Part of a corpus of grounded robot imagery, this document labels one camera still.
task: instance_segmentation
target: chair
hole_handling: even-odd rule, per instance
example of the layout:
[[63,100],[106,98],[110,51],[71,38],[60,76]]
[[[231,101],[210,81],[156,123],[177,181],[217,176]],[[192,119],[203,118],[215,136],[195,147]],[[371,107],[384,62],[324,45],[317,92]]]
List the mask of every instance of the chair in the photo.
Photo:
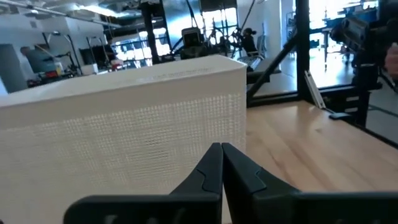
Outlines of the chair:
[[246,53],[248,55],[257,53],[258,55],[255,57],[259,57],[261,60],[264,60],[266,57],[266,51],[267,51],[265,43],[266,43],[266,36],[264,34],[262,34],[257,38],[257,46],[256,46],[257,51],[246,52]]

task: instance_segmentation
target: white mesh panel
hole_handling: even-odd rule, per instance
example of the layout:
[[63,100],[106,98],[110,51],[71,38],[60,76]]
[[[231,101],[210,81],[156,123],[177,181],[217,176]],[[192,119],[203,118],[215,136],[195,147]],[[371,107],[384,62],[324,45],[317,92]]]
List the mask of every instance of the white mesh panel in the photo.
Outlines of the white mesh panel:
[[[227,85],[241,82],[242,78],[234,81],[238,75],[244,76],[225,76]],[[187,85],[202,85],[198,81],[190,84],[189,78],[186,81]],[[166,95],[177,87],[173,84],[161,82],[156,89]],[[75,110],[57,111],[56,103],[62,105],[62,100],[71,105],[79,102],[64,98],[48,101],[39,109],[31,104],[17,106],[15,111],[32,108],[31,111],[42,110],[44,115],[30,117],[30,124],[16,120],[14,127],[12,122],[7,122],[7,128],[0,126],[0,219],[6,224],[61,223],[67,207],[88,195],[170,193],[212,142],[231,142],[244,151],[245,83],[239,85],[240,89],[229,94],[203,98],[193,86],[192,100],[178,101],[176,97],[189,93],[173,93],[170,97],[174,103],[164,104],[157,103],[159,98],[143,88],[140,91],[146,95],[147,106],[134,100],[137,93],[131,87],[131,101],[115,104],[121,105],[119,108],[104,106],[107,110],[97,111],[88,106],[85,113],[77,110],[84,103],[75,105]],[[110,103],[107,95],[117,100],[113,95],[126,93],[102,94],[99,103],[106,105]],[[96,96],[100,95],[91,95],[87,103]],[[14,114],[9,113],[13,111],[10,107],[3,110],[7,113],[1,111],[1,119]],[[223,221],[230,222],[226,200],[223,205]]]

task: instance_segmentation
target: wooden table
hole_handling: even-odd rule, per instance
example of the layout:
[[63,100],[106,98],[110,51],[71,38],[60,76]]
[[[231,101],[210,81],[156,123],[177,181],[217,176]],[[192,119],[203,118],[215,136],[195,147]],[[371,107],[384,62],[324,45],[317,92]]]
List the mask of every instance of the wooden table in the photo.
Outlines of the wooden table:
[[300,190],[398,190],[398,150],[326,111],[300,101],[247,116],[246,154]]

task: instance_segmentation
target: white box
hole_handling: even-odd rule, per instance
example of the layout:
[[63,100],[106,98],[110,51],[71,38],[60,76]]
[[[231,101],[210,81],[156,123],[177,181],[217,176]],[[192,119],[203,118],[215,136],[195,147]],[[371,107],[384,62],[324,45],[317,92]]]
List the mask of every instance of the white box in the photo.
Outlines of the white box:
[[245,152],[245,89],[244,64],[210,56],[0,98],[0,219],[61,223],[88,195],[170,193],[211,143]]
[[83,75],[93,75],[98,73],[98,66],[96,63],[92,65],[81,66],[81,72]]

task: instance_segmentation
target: ceiling light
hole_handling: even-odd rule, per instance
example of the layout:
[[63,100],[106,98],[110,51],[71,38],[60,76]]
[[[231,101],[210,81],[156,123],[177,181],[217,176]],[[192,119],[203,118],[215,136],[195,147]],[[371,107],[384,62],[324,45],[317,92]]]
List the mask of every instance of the ceiling light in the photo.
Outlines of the ceiling light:
[[128,13],[122,12],[122,13],[116,13],[110,9],[105,9],[103,7],[99,7],[99,6],[82,6],[80,7],[80,9],[84,9],[87,11],[91,11],[91,12],[95,12],[97,14],[101,14],[104,16],[112,16],[112,17],[122,17],[122,16],[126,16]]

